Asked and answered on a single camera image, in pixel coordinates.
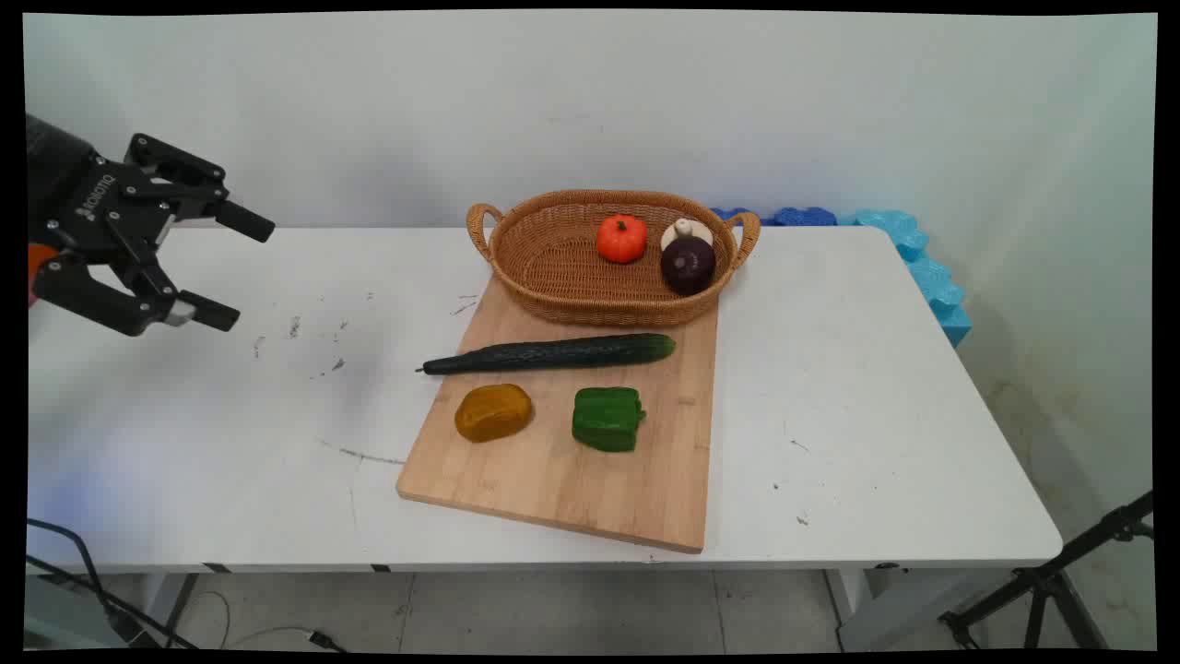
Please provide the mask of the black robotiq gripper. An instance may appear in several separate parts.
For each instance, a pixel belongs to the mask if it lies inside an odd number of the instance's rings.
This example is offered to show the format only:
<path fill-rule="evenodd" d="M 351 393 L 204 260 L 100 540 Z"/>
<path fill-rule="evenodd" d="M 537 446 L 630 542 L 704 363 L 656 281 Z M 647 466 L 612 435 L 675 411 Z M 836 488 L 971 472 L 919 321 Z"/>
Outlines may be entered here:
<path fill-rule="evenodd" d="M 122 159 L 26 117 L 27 272 L 50 302 L 129 337 L 190 321 L 230 331 L 241 313 L 173 285 L 159 249 L 176 221 L 214 219 L 266 243 L 277 224 L 230 200 L 219 165 L 148 134 Z"/>

